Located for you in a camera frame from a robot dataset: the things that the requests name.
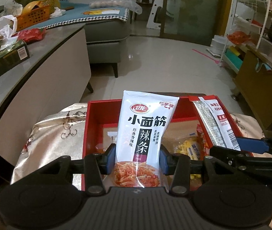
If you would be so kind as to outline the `waffle snack packet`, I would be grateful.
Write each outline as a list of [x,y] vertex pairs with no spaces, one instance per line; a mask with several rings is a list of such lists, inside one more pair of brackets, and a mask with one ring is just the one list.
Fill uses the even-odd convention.
[[174,153],[189,156],[191,160],[200,160],[200,151],[196,135],[177,139],[173,147]]

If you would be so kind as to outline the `red white snack packet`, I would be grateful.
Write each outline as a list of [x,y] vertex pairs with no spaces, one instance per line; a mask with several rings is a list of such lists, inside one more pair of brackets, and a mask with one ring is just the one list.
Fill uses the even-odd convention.
[[240,151],[238,140],[217,99],[197,97],[192,102],[213,145]]

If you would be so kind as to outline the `white spicy strips packet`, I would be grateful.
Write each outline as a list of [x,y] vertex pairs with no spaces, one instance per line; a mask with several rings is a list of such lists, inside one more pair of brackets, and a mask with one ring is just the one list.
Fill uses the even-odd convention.
[[159,153],[179,98],[140,91],[123,92],[113,182],[120,187],[161,185]]

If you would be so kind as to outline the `brown tofu snack packet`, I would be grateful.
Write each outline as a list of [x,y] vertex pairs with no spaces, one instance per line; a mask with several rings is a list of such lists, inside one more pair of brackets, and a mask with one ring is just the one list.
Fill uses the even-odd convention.
[[99,144],[97,144],[97,145],[95,146],[95,151],[96,151],[97,153],[100,153],[100,154],[106,152],[107,149],[108,149],[108,147],[104,147],[104,145],[103,145],[102,143],[99,143]]

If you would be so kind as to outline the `red candy bag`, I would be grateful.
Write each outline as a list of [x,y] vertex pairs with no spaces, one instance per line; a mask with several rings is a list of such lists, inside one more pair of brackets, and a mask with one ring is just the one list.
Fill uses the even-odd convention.
[[205,156],[209,155],[209,145],[206,141],[206,137],[200,124],[197,125],[196,132],[197,141],[199,144],[200,159],[203,160]]

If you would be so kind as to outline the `red cardboard box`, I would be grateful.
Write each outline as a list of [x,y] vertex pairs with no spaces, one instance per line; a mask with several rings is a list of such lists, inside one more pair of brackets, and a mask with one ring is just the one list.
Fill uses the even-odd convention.
[[[200,119],[198,111],[193,103],[193,101],[198,100],[199,97],[203,97],[205,100],[217,100],[232,128],[230,131],[230,142],[239,145],[240,148],[244,150],[245,147],[243,147],[243,142],[238,139],[243,135],[217,96],[205,96],[204,94],[188,94],[186,96],[180,96],[171,119],[171,124],[174,125],[177,124],[177,122],[191,121],[204,127],[204,123]],[[91,101],[88,103],[83,140],[83,156],[96,153],[96,146],[99,144],[104,147],[110,146],[109,141],[106,140],[106,130],[118,126],[121,103],[121,99]]]

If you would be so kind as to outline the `floral beige tablecloth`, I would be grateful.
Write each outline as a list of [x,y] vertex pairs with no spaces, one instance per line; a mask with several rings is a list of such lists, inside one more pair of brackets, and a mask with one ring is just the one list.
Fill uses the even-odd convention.
[[[87,108],[87,103],[75,103],[37,122],[21,151],[10,184],[60,156],[81,159]],[[255,118],[233,112],[230,115],[244,137],[263,136]]]

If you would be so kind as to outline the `wooden cabinet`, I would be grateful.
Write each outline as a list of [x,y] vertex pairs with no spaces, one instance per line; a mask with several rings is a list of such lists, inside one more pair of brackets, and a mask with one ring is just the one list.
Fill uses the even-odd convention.
[[236,88],[264,131],[272,131],[272,69],[266,68],[270,63],[266,57],[248,46],[234,79]]

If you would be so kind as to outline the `grey counter cabinet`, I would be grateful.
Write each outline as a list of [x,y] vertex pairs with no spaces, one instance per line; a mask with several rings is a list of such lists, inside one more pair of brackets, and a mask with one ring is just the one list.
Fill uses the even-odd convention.
[[0,76],[0,159],[16,165],[32,127],[77,103],[91,78],[84,24],[47,30]]

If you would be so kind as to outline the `grey sofa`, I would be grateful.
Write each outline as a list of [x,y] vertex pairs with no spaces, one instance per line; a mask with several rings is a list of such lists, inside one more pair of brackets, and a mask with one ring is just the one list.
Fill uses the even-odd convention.
[[118,77],[121,45],[131,34],[130,24],[119,19],[87,22],[84,26],[90,65],[112,66]]

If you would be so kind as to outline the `red snack bag on counter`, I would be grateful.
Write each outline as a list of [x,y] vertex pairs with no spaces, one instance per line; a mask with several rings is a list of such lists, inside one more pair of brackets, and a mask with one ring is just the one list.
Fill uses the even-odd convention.
[[46,34],[46,29],[27,29],[15,33],[13,36],[17,37],[17,40],[23,40],[26,44],[31,44],[33,42],[38,42],[43,40]]

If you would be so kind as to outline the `blue sofa cover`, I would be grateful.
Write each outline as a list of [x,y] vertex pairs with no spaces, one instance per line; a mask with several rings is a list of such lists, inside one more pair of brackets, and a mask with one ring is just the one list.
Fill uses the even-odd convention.
[[64,15],[48,19],[28,27],[28,29],[52,29],[78,23],[95,23],[109,20],[126,22],[129,18],[129,10],[124,7],[107,7],[91,9],[88,4],[73,4],[74,9],[67,10]]

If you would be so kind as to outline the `orange plastic basket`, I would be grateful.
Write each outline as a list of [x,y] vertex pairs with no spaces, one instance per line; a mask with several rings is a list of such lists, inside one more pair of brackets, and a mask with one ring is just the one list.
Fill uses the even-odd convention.
[[47,21],[55,8],[60,8],[59,0],[37,0],[28,3],[17,17],[17,32]]

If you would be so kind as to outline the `white perforated board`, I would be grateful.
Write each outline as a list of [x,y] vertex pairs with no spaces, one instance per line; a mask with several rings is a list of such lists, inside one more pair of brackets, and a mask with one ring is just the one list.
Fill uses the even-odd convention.
[[178,20],[179,10],[180,0],[153,0],[146,28],[160,31],[164,20]]

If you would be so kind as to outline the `white plastic bag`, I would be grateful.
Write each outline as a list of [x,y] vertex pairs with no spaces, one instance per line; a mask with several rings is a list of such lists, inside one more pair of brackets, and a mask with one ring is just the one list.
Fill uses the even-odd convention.
[[8,39],[16,33],[17,18],[13,15],[6,15],[0,17],[0,36],[3,39]]

